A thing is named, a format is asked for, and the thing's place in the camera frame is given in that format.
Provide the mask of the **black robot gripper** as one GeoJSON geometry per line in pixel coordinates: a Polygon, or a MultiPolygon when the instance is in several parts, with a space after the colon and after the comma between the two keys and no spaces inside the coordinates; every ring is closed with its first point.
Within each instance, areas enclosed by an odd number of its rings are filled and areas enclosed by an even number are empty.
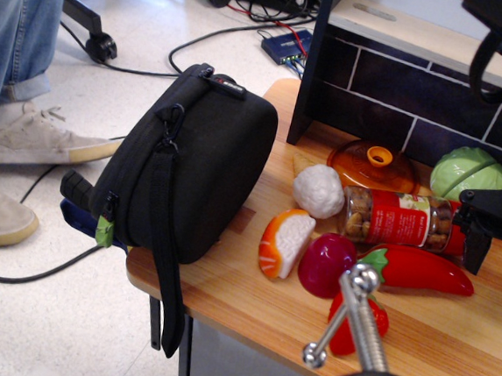
{"type": "Polygon", "coordinates": [[[464,238],[463,266],[472,274],[479,272],[491,241],[502,240],[502,189],[466,189],[461,206],[453,217],[464,238]]]}

